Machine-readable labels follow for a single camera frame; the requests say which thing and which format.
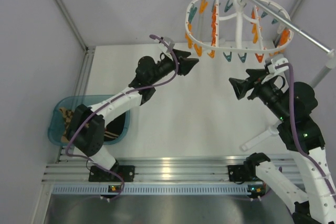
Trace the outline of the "brown checkered sock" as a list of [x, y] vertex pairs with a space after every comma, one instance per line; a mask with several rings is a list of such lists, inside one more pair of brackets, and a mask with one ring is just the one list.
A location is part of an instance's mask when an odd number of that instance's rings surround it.
[[65, 107], [60, 107], [59, 111], [61, 112], [62, 119], [64, 121], [64, 132], [61, 136], [61, 142], [66, 144], [66, 143], [69, 142], [69, 140], [66, 137], [66, 133], [67, 133], [68, 127], [70, 125], [71, 119], [73, 117], [74, 111], [70, 110], [70, 109], [67, 109]]

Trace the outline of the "orange clothes peg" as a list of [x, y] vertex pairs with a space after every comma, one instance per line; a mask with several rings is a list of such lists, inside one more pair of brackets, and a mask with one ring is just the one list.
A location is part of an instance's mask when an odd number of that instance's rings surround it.
[[202, 53], [203, 53], [202, 46], [200, 46], [199, 44], [194, 44], [194, 50], [199, 57], [202, 56]]
[[208, 53], [207, 53], [207, 55], [210, 57], [210, 58], [214, 58], [215, 57], [215, 50], [210, 50]]
[[263, 60], [264, 60], [264, 55], [265, 54], [258, 54], [258, 53], [255, 53], [255, 56], [256, 56], [256, 59], [259, 63], [262, 63]]

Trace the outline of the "aluminium rail frame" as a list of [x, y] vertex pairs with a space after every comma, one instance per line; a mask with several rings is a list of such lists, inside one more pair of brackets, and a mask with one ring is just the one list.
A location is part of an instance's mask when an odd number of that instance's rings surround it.
[[[87, 95], [118, 93], [134, 78], [142, 56], [160, 54], [154, 44], [96, 46], [87, 81]], [[295, 184], [299, 171], [280, 138], [271, 135], [244, 152], [240, 146], [273, 125], [275, 116], [259, 101], [238, 101], [229, 77], [243, 78], [245, 69], [262, 68], [254, 55], [242, 63], [233, 53], [214, 59], [203, 53], [186, 77], [177, 77], [157, 89], [153, 98], [131, 110], [129, 130], [121, 142], [107, 150], [122, 165], [135, 166], [135, 183], [227, 182], [227, 165], [242, 164], [253, 152], [264, 152]], [[43, 183], [88, 182], [85, 160], [66, 156], [48, 164]]]

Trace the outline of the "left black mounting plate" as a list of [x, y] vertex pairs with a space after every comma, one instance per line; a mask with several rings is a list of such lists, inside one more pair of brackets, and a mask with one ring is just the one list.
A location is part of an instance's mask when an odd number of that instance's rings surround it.
[[[133, 182], [135, 176], [135, 167], [132, 165], [119, 165], [113, 170], [125, 182]], [[120, 179], [111, 173], [103, 171], [97, 166], [91, 166], [88, 178], [89, 182], [120, 182]]]

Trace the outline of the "black striped sock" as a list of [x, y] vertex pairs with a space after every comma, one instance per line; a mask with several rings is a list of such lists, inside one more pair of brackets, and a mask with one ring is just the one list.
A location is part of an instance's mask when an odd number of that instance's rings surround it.
[[123, 132], [125, 126], [125, 113], [118, 116], [116, 119], [111, 121], [105, 128], [104, 133], [104, 141], [105, 142], [113, 142], [116, 141], [117, 138]]

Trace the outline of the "silver hanging rail rod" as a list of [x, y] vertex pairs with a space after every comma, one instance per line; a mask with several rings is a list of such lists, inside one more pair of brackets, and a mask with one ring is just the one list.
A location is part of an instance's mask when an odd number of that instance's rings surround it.
[[278, 22], [285, 25], [285, 27], [291, 29], [294, 33], [300, 35], [302, 38], [312, 43], [317, 48], [321, 49], [323, 52], [327, 54], [329, 58], [332, 58], [335, 56], [335, 49], [328, 47], [327, 45], [323, 44], [322, 42], [314, 38], [311, 34], [304, 31], [299, 26], [297, 26], [295, 23], [293, 23], [289, 18], [285, 18], [284, 16], [277, 14], [273, 9], [271, 9], [265, 4], [266, 1], [262, 1], [262, 0], [248, 0], [248, 1], [257, 5], [258, 7], [263, 9], [265, 12], [267, 12], [270, 16], [275, 18]]

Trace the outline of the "white rack base foot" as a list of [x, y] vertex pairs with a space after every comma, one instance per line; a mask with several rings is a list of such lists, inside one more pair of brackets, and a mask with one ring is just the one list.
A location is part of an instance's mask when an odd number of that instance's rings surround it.
[[262, 141], [266, 140], [267, 138], [271, 136], [276, 136], [278, 135], [278, 130], [276, 129], [275, 126], [269, 126], [265, 131], [260, 133], [259, 135], [255, 136], [254, 138], [250, 139], [246, 143], [242, 144], [239, 148], [243, 151], [246, 152], [253, 148], [254, 146], [258, 145]]

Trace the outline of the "white round clip hanger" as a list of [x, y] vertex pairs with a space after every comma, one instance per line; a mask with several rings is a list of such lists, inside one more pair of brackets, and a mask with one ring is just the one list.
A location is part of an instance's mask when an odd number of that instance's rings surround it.
[[291, 29], [246, 0], [192, 0], [186, 10], [187, 46], [194, 50], [199, 44], [202, 55], [215, 50], [215, 56], [258, 53], [265, 59], [283, 53], [293, 36]]

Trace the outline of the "teal plastic basket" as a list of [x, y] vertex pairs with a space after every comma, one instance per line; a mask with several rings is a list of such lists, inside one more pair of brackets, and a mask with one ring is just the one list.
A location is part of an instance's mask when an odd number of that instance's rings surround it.
[[[111, 95], [80, 95], [66, 97], [59, 101], [53, 110], [53, 115], [51, 118], [51, 123], [48, 128], [48, 138], [49, 140], [59, 146], [66, 146], [68, 143], [61, 142], [61, 136], [64, 132], [64, 121], [62, 119], [61, 112], [59, 111], [60, 107], [65, 107], [70, 110], [75, 110], [75, 108], [81, 104], [90, 106], [99, 102], [102, 102], [106, 99], [110, 99]], [[130, 125], [130, 111], [125, 112], [125, 126], [121, 135], [113, 142], [104, 142], [105, 145], [112, 145], [120, 142], [127, 134], [129, 125]]]

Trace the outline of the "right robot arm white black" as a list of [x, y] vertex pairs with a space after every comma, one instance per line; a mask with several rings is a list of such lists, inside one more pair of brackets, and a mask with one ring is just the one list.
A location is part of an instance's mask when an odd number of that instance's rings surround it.
[[289, 84], [282, 92], [266, 79], [267, 70], [248, 69], [245, 80], [230, 78], [237, 99], [251, 91], [249, 100], [259, 98], [280, 120], [279, 136], [292, 156], [304, 184], [297, 187], [276, 169], [264, 153], [253, 153], [244, 161], [245, 174], [251, 180], [262, 180], [286, 205], [294, 223], [335, 223], [335, 184], [327, 159], [325, 142], [310, 114], [318, 102], [312, 87], [295, 82], [289, 69]]

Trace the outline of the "black mounting plate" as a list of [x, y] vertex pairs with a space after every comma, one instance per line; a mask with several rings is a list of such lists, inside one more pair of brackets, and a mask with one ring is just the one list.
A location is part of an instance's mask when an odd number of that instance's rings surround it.
[[[113, 170], [125, 182], [133, 182], [135, 176], [135, 167], [132, 165], [119, 165]], [[120, 182], [120, 179], [111, 173], [103, 171], [97, 166], [91, 166], [88, 178], [89, 182]]]
[[230, 182], [241, 185], [251, 181], [250, 173], [244, 165], [228, 165], [227, 169]]

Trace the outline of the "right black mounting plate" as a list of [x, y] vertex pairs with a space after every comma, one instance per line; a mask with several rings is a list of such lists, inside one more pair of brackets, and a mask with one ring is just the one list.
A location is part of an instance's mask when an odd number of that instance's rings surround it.
[[244, 165], [228, 165], [227, 169], [230, 182], [241, 185], [251, 181], [250, 173]]

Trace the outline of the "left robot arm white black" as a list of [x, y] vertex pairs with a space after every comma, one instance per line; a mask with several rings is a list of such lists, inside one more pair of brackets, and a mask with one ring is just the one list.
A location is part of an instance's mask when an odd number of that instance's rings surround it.
[[76, 107], [66, 129], [67, 139], [101, 168], [100, 174], [106, 180], [116, 179], [119, 163], [104, 146], [108, 124], [131, 108], [148, 102], [155, 93], [157, 82], [168, 74], [185, 76], [198, 62], [190, 52], [178, 49], [173, 49], [169, 56], [161, 53], [159, 61], [150, 56], [142, 57], [138, 61], [135, 78], [127, 88], [100, 103]]

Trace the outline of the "teal clothes peg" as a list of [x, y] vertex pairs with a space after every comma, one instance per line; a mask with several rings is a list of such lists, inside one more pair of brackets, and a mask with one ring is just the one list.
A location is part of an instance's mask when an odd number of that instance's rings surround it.
[[232, 52], [230, 53], [226, 53], [226, 52], [223, 52], [223, 56], [225, 57], [225, 59], [228, 61], [228, 62], [231, 62], [232, 61]]
[[246, 62], [246, 58], [247, 58], [247, 53], [244, 53], [244, 54], [238, 54], [238, 57], [240, 59], [240, 61], [242, 63], [245, 63]]

